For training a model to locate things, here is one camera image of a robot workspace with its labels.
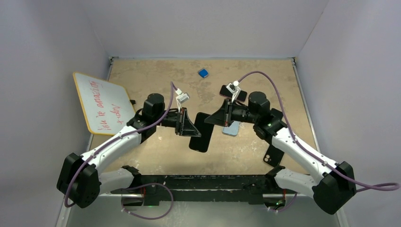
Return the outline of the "black phone with camera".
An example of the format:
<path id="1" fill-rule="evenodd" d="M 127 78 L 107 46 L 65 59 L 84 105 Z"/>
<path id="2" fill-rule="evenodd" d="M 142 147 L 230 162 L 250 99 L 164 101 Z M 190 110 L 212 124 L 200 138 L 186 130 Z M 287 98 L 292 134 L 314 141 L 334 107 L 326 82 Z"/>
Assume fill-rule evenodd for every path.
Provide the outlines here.
<path id="1" fill-rule="evenodd" d="M 201 153 L 206 153 L 208 151 L 211 136 L 214 130 L 214 124 L 205 122 L 205 119 L 209 116 L 210 115 L 207 113 L 197 113 L 194 126 L 199 130 L 201 136 L 191 137 L 189 142 L 189 149 Z"/>

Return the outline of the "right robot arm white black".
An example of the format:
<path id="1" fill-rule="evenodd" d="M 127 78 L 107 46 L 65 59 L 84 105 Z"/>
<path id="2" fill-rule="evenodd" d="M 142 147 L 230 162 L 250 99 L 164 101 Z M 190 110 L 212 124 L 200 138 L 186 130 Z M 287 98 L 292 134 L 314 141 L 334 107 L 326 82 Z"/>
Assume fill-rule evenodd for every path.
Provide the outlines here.
<path id="1" fill-rule="evenodd" d="M 352 166 L 343 161 L 338 163 L 292 135 L 282 121 L 283 113 L 270 108 L 263 92 L 252 92 L 248 105 L 237 104 L 226 98 L 206 123 L 227 127 L 234 121 L 253 124 L 255 134 L 269 144 L 269 150 L 281 151 L 295 160 L 307 174 L 291 171 L 283 166 L 270 170 L 265 180 L 270 192 L 289 189 L 306 195 L 324 212 L 335 214 L 357 192 L 356 185 L 342 177 L 354 179 Z"/>

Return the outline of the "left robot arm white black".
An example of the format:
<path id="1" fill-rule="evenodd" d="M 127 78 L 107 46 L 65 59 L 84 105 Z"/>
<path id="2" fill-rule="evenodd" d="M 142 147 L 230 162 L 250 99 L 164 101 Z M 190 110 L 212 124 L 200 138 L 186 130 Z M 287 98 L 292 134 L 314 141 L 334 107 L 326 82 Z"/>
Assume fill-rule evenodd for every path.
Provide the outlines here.
<path id="1" fill-rule="evenodd" d="M 170 109 L 161 94 L 150 94 L 140 112 L 114 136 L 97 148 L 82 155 L 71 153 L 62 165 L 56 188 L 64 194 L 65 206 L 68 201 L 80 208 L 92 204 L 106 192 L 125 189 L 128 193 L 140 190 L 140 173 L 130 166 L 123 166 L 114 172 L 105 169 L 116 159 L 141 145 L 157 130 L 157 126 L 174 128 L 178 136 L 201 137 L 201 132 L 188 117 L 187 109 Z"/>

